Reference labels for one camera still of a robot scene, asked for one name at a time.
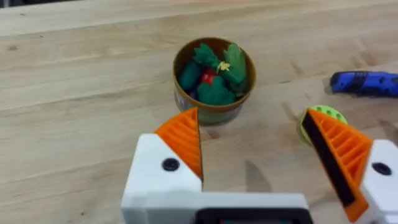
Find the left gripper white and orange right finger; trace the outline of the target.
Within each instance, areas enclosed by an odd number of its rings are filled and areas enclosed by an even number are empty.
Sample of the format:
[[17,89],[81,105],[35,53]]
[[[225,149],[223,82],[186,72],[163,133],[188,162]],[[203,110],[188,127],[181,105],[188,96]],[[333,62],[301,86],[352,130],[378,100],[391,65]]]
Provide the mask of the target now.
[[350,223],[397,223],[397,146],[307,108],[305,130]]

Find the left gripper white and orange left finger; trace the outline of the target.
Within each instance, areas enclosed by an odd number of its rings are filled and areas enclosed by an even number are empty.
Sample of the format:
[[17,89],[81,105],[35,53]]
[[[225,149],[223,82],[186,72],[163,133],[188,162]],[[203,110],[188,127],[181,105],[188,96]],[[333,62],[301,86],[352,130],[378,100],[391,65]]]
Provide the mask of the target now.
[[121,212],[125,223],[194,223],[192,194],[202,191],[198,110],[181,112],[139,136]]

